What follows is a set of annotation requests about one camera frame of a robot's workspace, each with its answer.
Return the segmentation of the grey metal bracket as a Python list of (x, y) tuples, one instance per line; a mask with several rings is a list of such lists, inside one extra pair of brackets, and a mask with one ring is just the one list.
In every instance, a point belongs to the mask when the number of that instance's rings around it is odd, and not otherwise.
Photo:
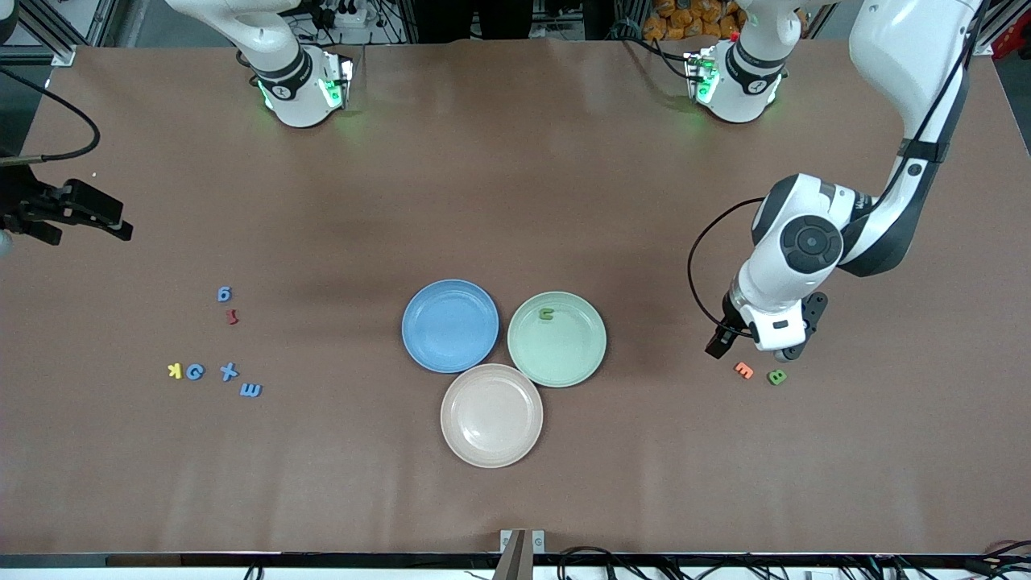
[(499, 532), (499, 551), (504, 552), (508, 544), (516, 539), (518, 548), (531, 550), (534, 554), (545, 554), (545, 532), (542, 528), (501, 528)]

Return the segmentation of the green plate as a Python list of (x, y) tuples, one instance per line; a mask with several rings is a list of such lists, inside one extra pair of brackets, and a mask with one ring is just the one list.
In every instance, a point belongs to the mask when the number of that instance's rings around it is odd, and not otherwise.
[[(553, 319), (539, 319), (539, 309)], [(506, 345), (516, 367), (535, 384), (565, 388), (581, 384), (607, 355), (607, 328), (588, 300), (570, 292), (544, 292), (516, 309)]]

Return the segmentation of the aluminium frame profile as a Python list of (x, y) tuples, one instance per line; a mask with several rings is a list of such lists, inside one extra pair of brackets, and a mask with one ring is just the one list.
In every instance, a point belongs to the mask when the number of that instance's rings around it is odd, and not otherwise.
[[(36, 45), (8, 45), (18, 30)], [(68, 67), (77, 45), (87, 43), (48, 0), (0, 0), (0, 65)]]

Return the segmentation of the orange packets pile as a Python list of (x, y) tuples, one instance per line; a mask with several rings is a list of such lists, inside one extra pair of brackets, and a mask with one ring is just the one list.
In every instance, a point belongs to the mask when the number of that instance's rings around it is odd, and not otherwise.
[(700, 35), (733, 39), (745, 22), (747, 12), (736, 0), (648, 0), (640, 30), (648, 43)]

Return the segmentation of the grey-brown upright post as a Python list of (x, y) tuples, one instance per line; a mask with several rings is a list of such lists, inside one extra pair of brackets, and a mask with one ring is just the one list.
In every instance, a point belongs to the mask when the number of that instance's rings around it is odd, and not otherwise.
[(533, 555), (532, 534), (526, 528), (512, 528), (492, 580), (532, 580)]

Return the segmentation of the blue plate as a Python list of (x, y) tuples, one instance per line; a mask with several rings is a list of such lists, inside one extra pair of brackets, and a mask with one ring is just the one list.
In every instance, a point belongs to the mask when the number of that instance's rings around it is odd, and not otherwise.
[(478, 366), (497, 344), (500, 315), (492, 297), (470, 280), (436, 280), (413, 295), (400, 326), (409, 356), (439, 374)]

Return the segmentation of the brown paper table cover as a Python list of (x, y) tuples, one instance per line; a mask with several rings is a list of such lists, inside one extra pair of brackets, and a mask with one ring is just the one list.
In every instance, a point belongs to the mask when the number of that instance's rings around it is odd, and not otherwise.
[[(89, 49), (49, 86), (102, 139), (37, 176), (114, 196), (134, 235), (68, 227), (0, 259), (0, 552), (1031, 539), (1031, 157), (984, 56), (905, 261), (835, 272), (778, 386), (749, 339), (704, 351), (686, 257), (794, 173), (886, 184), (901, 122), (844, 43), (798, 45), (745, 125), (647, 52), (548, 39), (375, 45), (351, 110), (307, 130), (232, 49)], [(560, 289), (607, 328), (599, 370), (541, 390), (544, 430), (506, 469), (450, 452), (452, 378), (401, 342), (410, 297), (452, 278), (504, 322)]]

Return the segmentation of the white power strip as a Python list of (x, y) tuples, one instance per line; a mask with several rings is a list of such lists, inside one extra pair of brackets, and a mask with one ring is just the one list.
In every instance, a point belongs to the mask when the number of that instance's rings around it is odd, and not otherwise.
[(368, 0), (325, 0), (324, 22), (329, 29), (364, 29), (371, 21)]

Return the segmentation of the pink plate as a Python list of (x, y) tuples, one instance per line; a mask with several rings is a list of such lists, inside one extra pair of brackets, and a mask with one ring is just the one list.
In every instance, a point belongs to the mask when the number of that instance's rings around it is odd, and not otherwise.
[(544, 429), (544, 401), (514, 367), (488, 363), (450, 383), (441, 432), (450, 451), (479, 469), (504, 469), (527, 456)]

